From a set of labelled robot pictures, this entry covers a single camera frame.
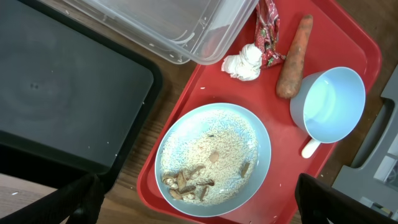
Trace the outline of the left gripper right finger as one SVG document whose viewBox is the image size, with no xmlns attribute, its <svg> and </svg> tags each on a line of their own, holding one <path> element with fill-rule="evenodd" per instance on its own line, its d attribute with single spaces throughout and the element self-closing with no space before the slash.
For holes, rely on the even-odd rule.
<svg viewBox="0 0 398 224">
<path fill-rule="evenodd" d="M 397 224 L 304 173 L 298 177 L 295 200 L 303 224 Z"/>
</svg>

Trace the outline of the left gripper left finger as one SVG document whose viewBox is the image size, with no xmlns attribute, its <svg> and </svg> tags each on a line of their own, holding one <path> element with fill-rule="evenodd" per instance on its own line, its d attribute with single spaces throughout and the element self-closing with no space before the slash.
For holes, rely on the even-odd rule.
<svg viewBox="0 0 398 224">
<path fill-rule="evenodd" d="M 94 224 L 104 200 L 99 177 L 88 174 L 40 200 L 1 218 L 1 224 L 67 223 Z"/>
</svg>

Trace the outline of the light blue bowl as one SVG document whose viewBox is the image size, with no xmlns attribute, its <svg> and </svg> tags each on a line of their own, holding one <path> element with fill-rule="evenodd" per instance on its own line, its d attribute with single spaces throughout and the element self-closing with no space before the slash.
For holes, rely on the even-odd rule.
<svg viewBox="0 0 398 224">
<path fill-rule="evenodd" d="M 290 101 L 294 123 L 312 139 L 333 143 L 358 124 L 366 102 L 361 77 L 348 67 L 335 67 L 306 76 Z"/>
</svg>

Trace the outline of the light blue plate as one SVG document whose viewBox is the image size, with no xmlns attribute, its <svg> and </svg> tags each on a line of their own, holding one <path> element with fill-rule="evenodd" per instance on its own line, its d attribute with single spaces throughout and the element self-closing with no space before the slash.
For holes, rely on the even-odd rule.
<svg viewBox="0 0 398 224">
<path fill-rule="evenodd" d="M 271 164 L 271 139 L 251 111 L 231 103 L 203 105 L 179 118 L 155 156 L 155 180 L 173 208 L 216 217 L 249 201 Z"/>
</svg>

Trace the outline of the red candy wrapper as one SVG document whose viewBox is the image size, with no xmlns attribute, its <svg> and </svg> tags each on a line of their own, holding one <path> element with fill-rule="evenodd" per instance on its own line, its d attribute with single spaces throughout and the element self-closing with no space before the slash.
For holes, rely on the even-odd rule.
<svg viewBox="0 0 398 224">
<path fill-rule="evenodd" d="M 276 50 L 280 18 L 273 0 L 259 0 L 256 15 L 254 45 L 262 52 L 261 68 L 265 69 L 282 63 L 286 58 Z"/>
</svg>

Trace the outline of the orange carrot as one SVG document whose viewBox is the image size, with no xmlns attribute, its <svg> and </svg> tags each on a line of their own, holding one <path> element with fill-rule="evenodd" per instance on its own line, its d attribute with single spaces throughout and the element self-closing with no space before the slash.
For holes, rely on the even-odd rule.
<svg viewBox="0 0 398 224">
<path fill-rule="evenodd" d="M 300 91 L 303 79 L 305 53 L 312 27 L 313 16 L 310 14 L 303 16 L 277 81 L 276 94 L 281 98 L 293 98 Z"/>
</svg>

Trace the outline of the white tissue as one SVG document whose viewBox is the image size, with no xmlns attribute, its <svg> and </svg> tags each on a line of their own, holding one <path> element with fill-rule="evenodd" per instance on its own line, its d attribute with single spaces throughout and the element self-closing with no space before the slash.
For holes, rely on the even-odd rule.
<svg viewBox="0 0 398 224">
<path fill-rule="evenodd" d="M 231 78 L 252 81 L 259 77 L 261 65 L 261 50 L 254 44 L 246 44 L 237 55 L 229 55 L 223 60 L 221 71 Z"/>
</svg>

